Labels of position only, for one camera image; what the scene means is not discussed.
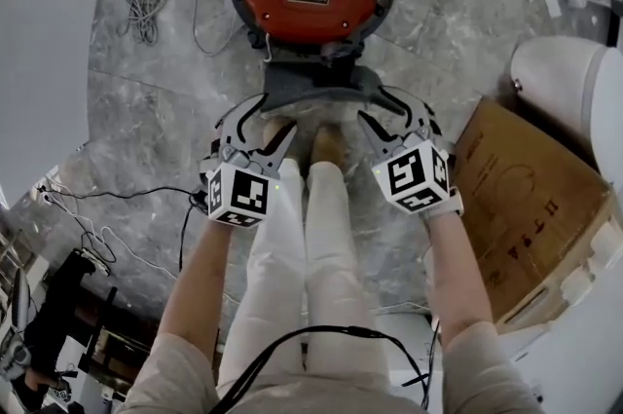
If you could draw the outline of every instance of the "fiducial marker cube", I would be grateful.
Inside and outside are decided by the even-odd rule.
[[[448,153],[430,140],[372,167],[385,199],[407,213],[418,213],[450,197]]]
[[[209,177],[207,188],[210,220],[248,228],[270,214],[278,181],[223,163]]]

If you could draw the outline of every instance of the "shirt sleeve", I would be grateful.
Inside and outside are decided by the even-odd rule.
[[[542,414],[489,322],[465,329],[443,355],[446,414]]]
[[[218,402],[205,355],[173,334],[159,334],[116,414],[204,414]]]

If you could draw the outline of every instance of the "cardboard box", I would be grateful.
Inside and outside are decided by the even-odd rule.
[[[560,283],[614,208],[608,184],[536,127],[483,99],[457,144],[463,222],[506,332],[557,317]]]

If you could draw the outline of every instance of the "brown shoe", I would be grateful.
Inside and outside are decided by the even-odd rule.
[[[268,121],[268,123],[264,126],[264,133],[263,133],[264,147],[266,147],[267,145],[271,143],[271,140],[275,138],[275,136],[279,133],[279,131],[283,127],[285,127],[286,125],[289,125],[293,121],[294,120],[292,120],[291,118],[287,118],[285,116],[275,116],[274,118],[271,118]],[[301,158],[293,148],[294,148],[294,142],[292,142],[292,144],[290,145],[290,148],[285,153],[285,157],[295,160],[300,167]]]
[[[338,125],[322,125],[311,149],[311,164],[328,161],[339,169],[344,168],[347,156],[347,142]]]

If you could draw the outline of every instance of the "white pants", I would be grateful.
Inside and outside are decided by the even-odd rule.
[[[357,276],[342,172],[327,162],[311,166],[305,233],[299,167],[285,159],[279,172],[275,211],[258,228],[249,253],[247,289],[225,345],[219,395],[274,340],[301,327],[304,291],[310,325],[374,328]],[[335,333],[310,334],[305,368],[297,337],[280,345],[260,372],[266,379],[303,374],[349,381],[362,388],[384,390],[388,386],[381,341]]]

